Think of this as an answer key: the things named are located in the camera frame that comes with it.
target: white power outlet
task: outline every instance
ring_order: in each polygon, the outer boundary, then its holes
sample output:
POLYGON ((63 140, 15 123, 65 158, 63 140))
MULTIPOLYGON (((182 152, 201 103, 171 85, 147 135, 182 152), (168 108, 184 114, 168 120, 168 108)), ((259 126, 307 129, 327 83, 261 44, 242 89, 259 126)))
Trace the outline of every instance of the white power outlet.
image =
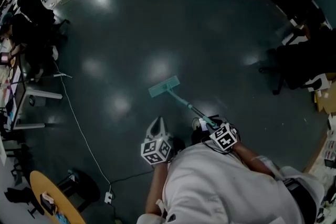
POLYGON ((113 197, 112 193, 107 191, 106 194, 105 194, 105 201, 104 202, 106 202, 108 205, 110 205, 111 202, 112 202, 112 197, 113 197))

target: white shirt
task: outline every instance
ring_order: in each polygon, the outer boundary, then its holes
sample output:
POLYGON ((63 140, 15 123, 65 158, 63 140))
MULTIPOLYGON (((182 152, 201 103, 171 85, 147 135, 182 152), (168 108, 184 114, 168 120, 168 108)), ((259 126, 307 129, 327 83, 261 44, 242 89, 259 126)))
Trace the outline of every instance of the white shirt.
MULTIPOLYGON (((306 183, 319 206, 324 189, 316 178, 291 167, 278 174, 306 183)), ((281 180, 253 172, 235 156, 214 152, 202 143, 186 148, 173 160, 162 196, 166 220, 145 214, 138 224, 304 224, 281 180)))

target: wooden edge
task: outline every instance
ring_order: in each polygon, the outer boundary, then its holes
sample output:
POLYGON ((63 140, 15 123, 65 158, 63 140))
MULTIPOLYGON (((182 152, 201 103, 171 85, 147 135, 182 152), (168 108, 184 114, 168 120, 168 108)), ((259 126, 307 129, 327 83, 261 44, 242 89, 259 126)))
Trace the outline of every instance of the wooden edge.
POLYGON ((309 173, 309 171, 311 170, 312 166, 314 165, 316 159, 318 158, 318 156, 320 155, 321 151, 323 150, 324 143, 327 140, 327 130, 328 129, 329 129, 328 128, 328 124, 326 124, 323 127, 319 144, 318 144, 315 152, 313 153, 313 155, 310 157, 310 159, 309 159, 306 167, 303 170, 303 173, 309 173))

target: green mop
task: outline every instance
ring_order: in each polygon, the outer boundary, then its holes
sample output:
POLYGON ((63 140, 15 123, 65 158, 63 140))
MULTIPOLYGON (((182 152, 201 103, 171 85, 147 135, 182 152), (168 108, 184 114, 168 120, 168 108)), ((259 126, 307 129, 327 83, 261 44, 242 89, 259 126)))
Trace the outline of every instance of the green mop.
POLYGON ((180 81, 178 80, 177 76, 173 76, 153 87, 150 87, 149 94, 151 97, 158 96, 161 93, 168 92, 172 97, 174 97, 178 102, 185 105, 187 108, 195 112, 198 116, 200 116, 206 123, 211 125, 214 129, 219 128, 219 126, 213 122, 211 119, 209 119, 206 115, 204 115, 201 111, 199 111, 196 107, 194 107, 192 104, 187 102, 186 100, 179 97, 176 93, 173 92, 173 87, 180 84, 180 81))

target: white cable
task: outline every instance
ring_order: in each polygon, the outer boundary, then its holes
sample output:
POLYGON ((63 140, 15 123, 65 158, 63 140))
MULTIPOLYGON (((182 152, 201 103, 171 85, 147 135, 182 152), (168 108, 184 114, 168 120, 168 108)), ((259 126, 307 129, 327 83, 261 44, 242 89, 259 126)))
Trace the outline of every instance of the white cable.
MULTIPOLYGON (((56 66, 56 68, 57 68, 57 71, 59 72, 58 66, 57 66, 57 64, 56 64, 55 61, 54 61, 54 64, 55 64, 55 66, 56 66)), ((107 179, 107 177, 105 176, 105 174, 103 173, 103 171, 101 170, 101 168, 100 168, 100 166, 99 166, 99 164, 98 164, 96 158, 94 157, 94 154, 92 153, 92 151, 91 151, 91 149, 90 149, 90 146, 89 146, 89 144, 88 144, 88 141, 86 140, 85 135, 83 134, 83 131, 82 131, 82 129, 81 129, 79 123, 78 123, 78 120, 77 120, 77 118, 76 118, 75 112, 73 111, 73 108, 72 108, 72 105, 71 105, 71 102, 70 102, 70 99, 69 99, 69 96, 68 96, 68 93, 67 93, 67 89, 65 88, 65 85, 64 85, 62 76, 61 76, 61 82, 62 82, 62 84, 63 84, 64 93, 65 93, 65 95, 66 95, 67 98, 68 98, 68 102, 69 102, 71 111, 72 111, 72 113, 73 113, 73 115, 74 115, 74 118, 75 118, 75 120, 76 120, 76 122, 77 122, 78 129, 79 129, 80 133, 82 134, 82 136, 83 136, 83 138, 84 138, 84 140, 85 140, 85 143, 86 143, 86 145, 87 145, 87 147, 88 147, 88 149, 89 149, 89 151, 90 151, 90 153, 91 153, 91 155, 92 155, 94 161, 96 162, 96 164, 97 164, 97 166, 98 166, 98 168, 99 168, 100 173, 103 175, 103 177, 105 178, 105 180, 109 183, 109 185, 110 185, 110 190, 109 190, 109 192, 110 192, 110 191, 111 191, 111 183, 110 183, 110 181, 107 179)))

